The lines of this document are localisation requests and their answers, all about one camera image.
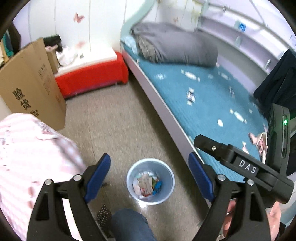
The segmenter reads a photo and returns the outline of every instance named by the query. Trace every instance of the blue gripper pad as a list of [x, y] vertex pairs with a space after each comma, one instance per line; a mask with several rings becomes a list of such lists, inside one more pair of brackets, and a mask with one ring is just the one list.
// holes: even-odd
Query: blue gripper pad
[[188, 157], [188, 166], [191, 170], [196, 184], [205, 199], [208, 199], [210, 202], [215, 200], [214, 187], [211, 179], [206, 174], [203, 169], [204, 164], [197, 159], [195, 153], [192, 152]]
[[103, 181], [110, 169], [111, 158], [108, 154], [105, 154], [104, 158], [99, 163], [96, 171], [90, 178], [86, 186], [86, 194], [84, 196], [84, 201], [89, 203], [91, 200], [96, 198], [96, 195], [101, 188]]

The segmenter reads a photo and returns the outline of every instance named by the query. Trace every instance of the bed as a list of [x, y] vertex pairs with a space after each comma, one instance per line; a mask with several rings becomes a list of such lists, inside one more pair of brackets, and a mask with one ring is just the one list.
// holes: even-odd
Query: bed
[[[128, 54], [137, 62], [150, 80], [190, 142], [202, 134], [239, 149], [245, 146], [252, 156], [260, 160], [248, 133], [257, 135], [264, 132], [267, 121], [259, 113], [248, 91], [227, 70], [219, 64], [215, 68], [155, 64], [134, 54], [126, 45], [124, 50], [125, 56]], [[241, 175], [224, 167], [210, 155], [200, 150], [197, 152], [216, 173], [222, 173], [233, 181], [243, 181]]]
[[[154, 3], [154, 0], [146, 0], [139, 11], [124, 23], [121, 39], [130, 34], [131, 27], [146, 16]], [[197, 150], [192, 143], [198, 134], [224, 144], [232, 144], [239, 149], [242, 149], [245, 143], [248, 152], [259, 160], [258, 152], [248, 138], [248, 132], [255, 135], [263, 132], [267, 120], [259, 114], [255, 101], [237, 79], [222, 65], [204, 69], [186, 65], [152, 64], [135, 55], [132, 49], [124, 44], [121, 46], [121, 52], [186, 164], [188, 165], [189, 154], [196, 152], [201, 161], [210, 164], [217, 173], [223, 173], [229, 179], [241, 182], [242, 176]], [[194, 89], [195, 102], [192, 105], [187, 104], [186, 95], [189, 88]], [[239, 114], [238, 118], [234, 115], [235, 111]], [[222, 127], [218, 125], [218, 120], [222, 121]], [[296, 173], [289, 178], [296, 182]], [[290, 201], [281, 204], [282, 216], [289, 216], [283, 220], [285, 223], [291, 216], [289, 210], [295, 200], [296, 185]]]

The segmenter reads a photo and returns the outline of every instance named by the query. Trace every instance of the blue bed sheet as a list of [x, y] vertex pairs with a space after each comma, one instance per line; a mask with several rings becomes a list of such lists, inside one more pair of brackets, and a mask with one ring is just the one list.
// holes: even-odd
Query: blue bed sheet
[[[267, 120], [259, 113], [248, 91], [227, 70], [222, 66], [209, 69], [182, 64], [154, 64], [135, 55], [129, 47], [124, 46], [124, 49], [134, 60], [140, 59], [140, 68], [190, 139], [202, 134], [239, 149], [245, 142], [248, 152], [260, 160], [248, 133], [258, 135], [263, 132]], [[187, 100], [189, 88], [194, 90], [195, 102], [192, 105]], [[233, 181], [243, 181], [241, 175], [210, 155], [200, 150], [199, 154], [216, 173], [222, 173]]]

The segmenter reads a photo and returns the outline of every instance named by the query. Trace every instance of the black bag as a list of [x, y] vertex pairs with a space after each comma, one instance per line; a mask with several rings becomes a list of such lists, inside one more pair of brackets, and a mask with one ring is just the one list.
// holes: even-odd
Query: black bag
[[254, 97], [268, 119], [272, 103], [287, 107], [290, 119], [296, 117], [296, 53], [288, 49], [279, 62], [255, 90]]
[[63, 51], [62, 41], [61, 41], [61, 38], [59, 35], [53, 35], [50, 37], [46, 37], [46, 38], [43, 38], [43, 40], [44, 40], [45, 47], [46, 46], [53, 47], [53, 46], [57, 45], [58, 46], [57, 51], [60, 53]]

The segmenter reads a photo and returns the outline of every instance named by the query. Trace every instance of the butterfly decal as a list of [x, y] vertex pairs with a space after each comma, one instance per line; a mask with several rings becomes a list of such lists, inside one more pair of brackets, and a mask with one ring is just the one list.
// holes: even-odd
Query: butterfly decal
[[173, 18], [173, 21], [174, 21], [175, 23], [178, 23], [178, 22], [179, 22], [179, 18], [178, 18], [178, 17]]
[[81, 49], [86, 44], [85, 41], [80, 41], [75, 45], [75, 48]]
[[79, 16], [78, 13], [75, 13], [73, 20], [74, 22], [81, 23], [84, 18], [84, 15]]

